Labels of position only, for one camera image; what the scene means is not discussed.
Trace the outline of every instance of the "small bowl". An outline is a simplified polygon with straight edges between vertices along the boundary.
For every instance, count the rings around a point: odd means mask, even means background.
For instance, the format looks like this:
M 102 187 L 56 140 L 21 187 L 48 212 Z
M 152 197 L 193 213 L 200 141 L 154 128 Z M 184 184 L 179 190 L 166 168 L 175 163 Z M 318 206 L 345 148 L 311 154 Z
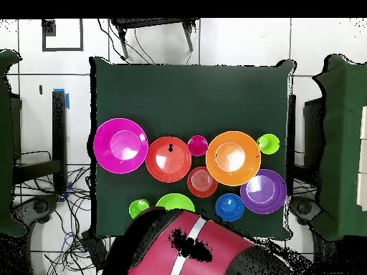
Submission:
M 265 134 L 256 140 L 256 142 L 260 151 L 266 155 L 274 154 L 279 150 L 279 138 L 273 134 Z
M 215 211 L 224 221 L 236 221 L 244 213 L 244 202 L 236 194 L 224 194 L 216 201 Z
M 187 178 L 187 187 L 196 197 L 209 197 L 217 186 L 218 181 L 210 175 L 206 167 L 194 168 Z
M 203 136 L 195 135 L 187 142 L 187 148 L 193 156 L 202 156 L 208 150 L 208 142 Z
M 149 202 L 146 199 L 138 199 L 130 204 L 129 214 L 132 218 L 135 218 L 141 211 L 147 208 L 149 208 Z

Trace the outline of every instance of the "table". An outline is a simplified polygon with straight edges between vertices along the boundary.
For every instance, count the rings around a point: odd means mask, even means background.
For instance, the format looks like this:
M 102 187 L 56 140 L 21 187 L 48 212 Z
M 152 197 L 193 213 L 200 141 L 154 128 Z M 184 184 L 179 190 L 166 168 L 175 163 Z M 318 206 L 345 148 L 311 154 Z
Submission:
M 257 139 L 265 133 L 278 136 L 281 148 L 274 155 L 262 155 L 261 168 L 285 177 L 285 136 L 287 129 L 287 86 L 293 61 L 276 67 L 171 66 L 109 64 L 95 57 L 91 63 L 92 131 L 88 143 L 92 158 L 92 186 L 96 176 L 96 205 L 92 224 L 97 236 L 124 233 L 132 218 L 130 203 L 145 198 L 151 206 L 167 193 L 187 195 L 196 212 L 220 223 L 214 205 L 223 193 L 239 194 L 239 187 L 219 185 L 208 198 L 196 198 L 186 179 L 161 183 L 145 164 L 132 173 L 115 175 L 96 164 L 92 138 L 98 126 L 114 117 L 138 123 L 148 142 L 172 135 L 184 142 L 192 135 L 203 135 L 209 142 L 227 130 L 240 130 Z M 205 156 L 192 157 L 191 169 L 205 165 Z M 229 228 L 243 236 L 274 237 L 285 240 L 284 209 L 258 215 L 246 210 Z

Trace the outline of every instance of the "blue bowl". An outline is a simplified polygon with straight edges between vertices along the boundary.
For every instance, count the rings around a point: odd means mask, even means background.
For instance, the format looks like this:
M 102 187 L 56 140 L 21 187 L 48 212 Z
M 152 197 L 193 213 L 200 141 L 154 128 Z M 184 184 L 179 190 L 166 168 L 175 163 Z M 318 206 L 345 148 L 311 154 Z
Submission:
M 236 194 L 224 194 L 216 201 L 215 211 L 224 221 L 236 221 L 244 213 L 244 202 Z

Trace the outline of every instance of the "orange bowl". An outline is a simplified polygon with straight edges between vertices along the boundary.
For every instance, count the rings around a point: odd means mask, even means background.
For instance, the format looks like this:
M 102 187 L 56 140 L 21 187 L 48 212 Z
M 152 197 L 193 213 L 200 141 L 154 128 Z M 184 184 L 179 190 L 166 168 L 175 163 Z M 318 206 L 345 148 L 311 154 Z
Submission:
M 206 168 L 224 185 L 243 185 L 260 169 L 259 146 L 248 134 L 238 131 L 216 136 L 206 151 Z

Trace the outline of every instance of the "white stripe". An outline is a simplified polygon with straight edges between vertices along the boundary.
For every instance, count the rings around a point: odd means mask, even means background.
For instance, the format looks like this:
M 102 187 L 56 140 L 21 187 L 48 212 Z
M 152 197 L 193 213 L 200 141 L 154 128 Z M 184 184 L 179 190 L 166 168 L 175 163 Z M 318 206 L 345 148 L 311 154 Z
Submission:
M 199 219 L 195 222 L 194 226 L 192 227 L 189 235 L 187 237 L 192 238 L 194 241 L 198 237 L 198 234 L 204 227 L 204 224 L 206 223 L 206 220 L 202 217 L 199 217 Z M 177 259 L 175 261 L 175 264 L 173 265 L 171 275 L 180 275 L 182 268 L 184 267 L 186 257 L 177 256 Z

